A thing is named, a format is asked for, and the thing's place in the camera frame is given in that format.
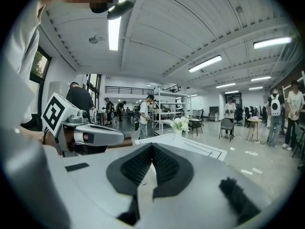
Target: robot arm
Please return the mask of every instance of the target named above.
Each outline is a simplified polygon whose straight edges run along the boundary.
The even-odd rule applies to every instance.
[[[65,128],[73,128],[74,145],[108,146],[117,145],[124,140],[124,133],[99,125],[88,123],[87,113],[78,109],[67,99],[54,93],[42,115],[44,126],[58,140],[57,146],[62,152],[69,152]]]

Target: tree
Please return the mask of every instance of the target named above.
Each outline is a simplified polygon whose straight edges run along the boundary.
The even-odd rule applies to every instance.
[[[32,64],[31,73],[42,77],[42,68],[40,67],[40,62],[42,60],[42,54],[38,51],[35,53],[34,61]]]

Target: fluorescent ceiling light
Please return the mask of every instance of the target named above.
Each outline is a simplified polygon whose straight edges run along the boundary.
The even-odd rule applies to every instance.
[[[231,92],[226,92],[226,93],[224,93],[224,94],[235,94],[235,93],[237,93],[238,91],[231,91]]]
[[[198,70],[200,70],[200,69],[202,69],[202,68],[204,68],[204,67],[206,67],[206,66],[208,66],[208,65],[210,65],[212,63],[216,63],[216,62],[221,61],[221,60],[223,60],[223,59],[221,58],[220,55],[218,55],[218,56],[216,56],[214,58],[211,58],[211,59],[209,59],[209,60],[207,60],[207,61],[205,61],[205,62],[203,62],[203,63],[201,63],[201,64],[199,64],[199,65],[197,65],[197,66],[195,66],[193,68],[191,68],[191,69],[189,69],[189,72],[193,73],[193,72],[198,71]]]
[[[251,81],[254,82],[254,81],[260,81],[260,80],[267,80],[267,79],[270,79],[270,78],[271,78],[271,76],[266,76],[266,77],[251,79]]]
[[[262,86],[259,86],[259,87],[252,87],[252,88],[249,88],[249,90],[256,90],[256,89],[263,89]]]
[[[226,86],[235,86],[235,83],[230,83],[230,84],[227,84],[227,85],[217,86],[216,88],[222,88],[222,87],[226,87]]]
[[[262,42],[255,42],[253,45],[254,45],[254,49],[258,49],[258,48],[263,48],[263,47],[268,47],[268,46],[273,46],[273,45],[291,43],[291,41],[292,41],[291,37],[286,36],[286,37],[281,37],[281,38],[265,40]]]
[[[121,17],[115,20],[108,20],[108,41],[109,50],[118,51],[119,48],[119,33],[120,33]]]

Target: glossy floor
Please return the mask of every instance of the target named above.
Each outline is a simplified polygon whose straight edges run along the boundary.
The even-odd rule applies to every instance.
[[[131,131],[131,126],[127,123],[114,124],[113,128],[129,133],[133,143],[139,137],[138,132]],[[279,136],[277,147],[270,149],[264,144],[269,133],[269,129],[264,124],[259,125],[258,137],[261,143],[247,141],[249,128],[243,126],[235,126],[235,137],[231,142],[224,137],[224,133],[223,137],[218,139],[219,130],[220,122],[204,122],[203,133],[198,129],[198,136],[195,130],[187,135],[184,133],[183,136],[206,145],[227,150],[228,154],[224,162],[240,172],[242,170],[251,172],[251,175],[243,174],[264,188],[272,199],[277,198],[295,185],[300,175],[300,171],[297,169],[300,164],[300,154],[297,152],[295,157],[292,158],[292,152],[282,149],[283,136]],[[148,135],[149,137],[153,136],[151,126],[148,127]],[[252,170],[253,168],[260,170],[262,173],[257,174]]]

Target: railing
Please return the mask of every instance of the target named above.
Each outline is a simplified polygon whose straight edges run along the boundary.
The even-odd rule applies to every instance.
[[[181,86],[180,85],[171,86],[169,88],[164,89],[163,91],[177,93],[177,92],[181,91]]]
[[[105,92],[107,94],[139,94],[139,95],[153,94],[152,89],[120,87],[120,86],[106,86]]]

